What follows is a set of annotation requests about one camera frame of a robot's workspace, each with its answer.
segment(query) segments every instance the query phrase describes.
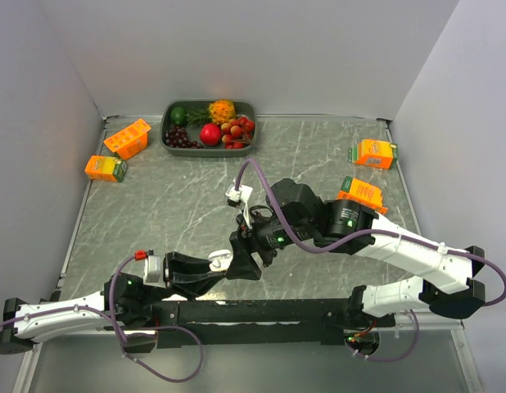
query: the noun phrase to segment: table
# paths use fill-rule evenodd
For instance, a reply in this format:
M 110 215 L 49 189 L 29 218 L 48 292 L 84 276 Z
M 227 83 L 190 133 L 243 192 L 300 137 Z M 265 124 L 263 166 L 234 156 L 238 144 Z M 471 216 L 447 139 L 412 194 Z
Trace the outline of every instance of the table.
M 113 118 L 106 136 L 134 122 Z M 122 183 L 93 181 L 66 271 L 61 300 L 98 291 L 116 265 L 137 249 L 169 251 L 206 258 L 230 248 L 237 210 L 224 192 L 245 158 L 201 159 L 171 156 L 160 144 L 160 119 L 151 125 L 147 149 L 128 161 Z M 388 139 L 386 123 L 329 118 L 262 118 L 252 156 L 271 184 L 282 178 L 306 183 L 324 199 L 335 198 L 345 176 L 380 187 L 387 217 L 416 232 L 415 219 L 400 172 L 372 169 L 347 161 L 348 149 L 364 138 Z M 102 155 L 110 155 L 103 147 Z M 243 183 L 264 204 L 264 191 L 252 169 Z M 139 263 L 128 273 L 142 274 Z M 258 282 L 222 281 L 204 299 L 317 299 L 350 295 L 360 284 L 382 285 L 409 277 L 404 270 L 362 257 L 311 255 L 296 246 L 278 253 Z

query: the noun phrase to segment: orange carton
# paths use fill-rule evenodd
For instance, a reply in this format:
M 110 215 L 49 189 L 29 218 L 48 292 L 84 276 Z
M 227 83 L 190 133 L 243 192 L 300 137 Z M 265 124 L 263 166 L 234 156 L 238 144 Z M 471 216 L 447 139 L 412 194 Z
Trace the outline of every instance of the orange carton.
M 147 146 L 147 131 L 151 126 L 138 119 L 129 127 L 119 131 L 104 141 L 106 147 L 116 156 L 128 160 Z
M 86 165 L 85 173 L 93 180 L 121 182 L 124 180 L 128 165 L 116 157 L 92 156 Z
M 351 199 L 376 210 L 381 215 L 387 213 L 387 207 L 382 207 L 381 189 L 351 176 L 346 176 L 342 182 L 337 199 Z
M 364 139 L 350 149 L 348 161 L 354 164 L 389 169 L 397 161 L 398 147 L 394 143 Z

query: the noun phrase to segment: robotic arm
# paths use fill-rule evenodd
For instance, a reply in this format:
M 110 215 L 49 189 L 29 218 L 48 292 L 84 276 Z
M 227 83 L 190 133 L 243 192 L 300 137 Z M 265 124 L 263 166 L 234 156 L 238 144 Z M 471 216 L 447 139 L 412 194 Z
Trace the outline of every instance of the robotic arm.
M 467 318 L 485 304 L 484 285 L 473 279 L 483 267 L 473 256 L 483 257 L 482 249 L 450 249 L 393 224 L 357 202 L 322 201 L 309 186 L 289 178 L 275 183 L 271 191 L 299 242 L 313 239 L 317 247 L 324 248 L 343 239 L 329 252 L 371 257 L 413 274 L 392 284 L 354 288 L 349 300 L 336 305 L 344 323 L 349 320 L 360 328 L 372 323 L 393 326 L 389 314 L 426 308 L 447 318 Z M 2 327 L 0 353 L 26 351 L 34 343 L 68 332 L 103 328 L 109 324 L 109 317 L 103 313 L 114 314 L 117 323 L 128 329 L 152 327 L 157 305 L 173 303 L 160 302 L 163 299 L 179 295 L 188 300 L 185 304 L 202 304 L 190 300 L 206 294 L 223 279 L 259 280 L 261 265 L 269 267 L 278 250 L 294 241 L 268 197 L 267 206 L 249 207 L 251 193 L 252 189 L 244 185 L 231 186 L 226 192 L 228 204 L 241 208 L 237 230 L 229 238 L 232 251 L 216 251 L 208 260 L 177 252 L 165 258 L 152 251 L 137 254 L 136 259 L 144 262 L 143 277 L 122 273 L 117 278 L 115 309 L 110 309 L 107 296 L 111 280 L 103 291 L 79 299 L 40 305 L 7 300 L 4 321 L 16 321 Z M 312 313 L 302 318 L 309 320 Z M 324 311 L 319 317 L 324 314 L 332 316 L 331 311 Z

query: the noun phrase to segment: gray tray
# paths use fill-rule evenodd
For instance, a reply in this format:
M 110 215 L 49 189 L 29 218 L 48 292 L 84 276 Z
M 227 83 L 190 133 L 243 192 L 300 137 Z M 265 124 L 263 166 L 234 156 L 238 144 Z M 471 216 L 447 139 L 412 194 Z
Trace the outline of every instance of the gray tray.
M 247 156 L 248 153 L 251 152 L 253 146 L 259 137 L 260 133 L 258 129 L 255 129 L 255 133 L 253 135 L 253 141 L 251 145 L 248 145 L 242 149 L 224 149 L 224 145 L 221 143 L 215 147 L 205 146 L 203 149 L 182 149 L 178 147 L 169 147 L 164 143 L 164 133 L 171 128 L 171 122 L 169 121 L 169 116 L 171 111 L 177 106 L 183 106 L 186 109 L 203 109 L 207 108 L 209 104 L 215 102 L 216 100 L 181 100 L 175 101 L 169 104 L 169 106 L 165 109 L 164 116 L 162 117 L 162 123 L 160 125 L 160 143 L 165 150 L 167 150 L 173 156 L 184 156 L 184 157 L 243 157 Z M 233 101 L 235 105 L 235 111 L 237 112 L 237 116 L 245 116 L 249 120 L 256 122 L 256 113 L 255 108 L 244 101 Z M 186 132 L 191 141 L 200 142 L 200 133 L 201 133 L 202 125 L 189 125 L 186 126 Z

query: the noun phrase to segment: red apple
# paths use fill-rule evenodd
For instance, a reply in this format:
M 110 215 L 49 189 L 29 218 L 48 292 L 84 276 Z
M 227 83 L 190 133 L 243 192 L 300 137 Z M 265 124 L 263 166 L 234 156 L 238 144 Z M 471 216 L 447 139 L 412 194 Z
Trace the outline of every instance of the red apple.
M 234 125 L 231 128 L 231 136 L 234 138 L 239 138 L 242 135 L 243 131 L 238 125 Z
M 255 122 L 248 120 L 247 123 L 244 125 L 244 129 L 246 130 L 247 133 L 250 133 L 255 129 Z
M 220 129 L 222 129 L 223 133 L 231 133 L 232 125 L 230 123 L 224 123 L 220 126 Z
M 206 124 L 202 127 L 201 141 L 208 146 L 215 146 L 220 141 L 222 133 L 218 125 Z
M 233 137 L 231 135 L 229 135 L 228 133 L 226 133 L 222 137 L 222 142 L 224 142 L 226 145 L 231 144 L 231 143 L 233 143 Z

